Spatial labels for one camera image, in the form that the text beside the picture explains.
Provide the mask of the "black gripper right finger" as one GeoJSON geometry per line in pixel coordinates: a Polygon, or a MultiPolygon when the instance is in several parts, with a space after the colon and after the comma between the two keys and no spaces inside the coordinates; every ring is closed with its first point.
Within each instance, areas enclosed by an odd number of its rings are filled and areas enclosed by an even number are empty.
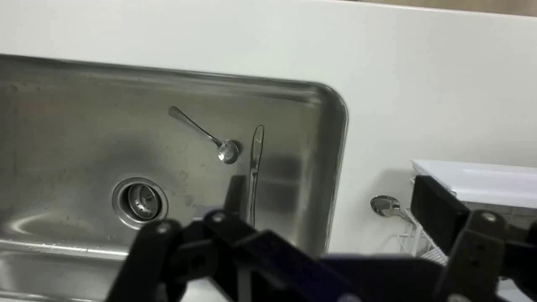
{"type": "Polygon", "coordinates": [[[473,211],[436,282],[435,302],[505,302],[500,278],[510,278],[530,300],[537,297],[537,223],[510,225],[492,211],[473,211]]]}

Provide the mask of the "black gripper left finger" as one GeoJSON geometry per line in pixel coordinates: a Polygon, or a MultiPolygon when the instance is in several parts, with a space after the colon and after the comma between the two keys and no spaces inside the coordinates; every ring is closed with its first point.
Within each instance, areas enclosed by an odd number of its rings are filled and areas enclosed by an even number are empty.
{"type": "Polygon", "coordinates": [[[174,220],[144,225],[106,302],[181,302],[200,278],[228,302],[359,302],[332,268],[226,211],[188,226],[174,220]]]}

